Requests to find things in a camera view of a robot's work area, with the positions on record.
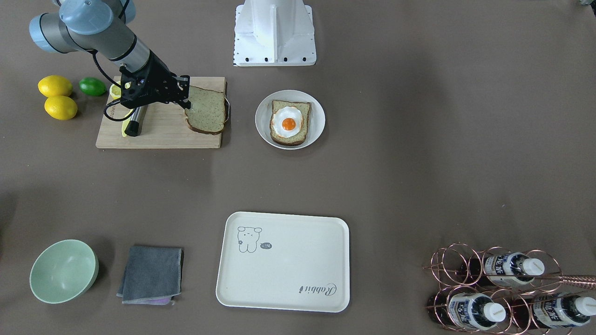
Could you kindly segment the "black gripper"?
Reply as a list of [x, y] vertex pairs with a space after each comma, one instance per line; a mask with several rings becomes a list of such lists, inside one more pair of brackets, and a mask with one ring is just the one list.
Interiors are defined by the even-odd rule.
[[191, 109], [188, 100], [190, 77], [177, 76], [171, 72], [157, 55], [150, 55], [147, 63], [136, 72], [121, 66], [121, 104], [128, 109], [146, 106], [155, 102], [180, 105]]

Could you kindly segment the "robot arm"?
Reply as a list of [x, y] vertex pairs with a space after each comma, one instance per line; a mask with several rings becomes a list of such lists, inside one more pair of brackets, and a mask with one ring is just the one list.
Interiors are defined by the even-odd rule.
[[128, 28], [131, 0], [60, 0], [55, 13], [34, 17], [30, 36], [41, 49], [66, 54], [98, 51], [119, 66], [121, 104], [129, 109], [155, 102], [190, 108], [190, 77], [177, 76]]

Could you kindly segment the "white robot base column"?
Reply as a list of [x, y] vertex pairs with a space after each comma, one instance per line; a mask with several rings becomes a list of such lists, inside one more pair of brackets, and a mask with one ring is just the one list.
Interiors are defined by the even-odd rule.
[[234, 66], [316, 64], [312, 7], [302, 0], [246, 0], [235, 13]]

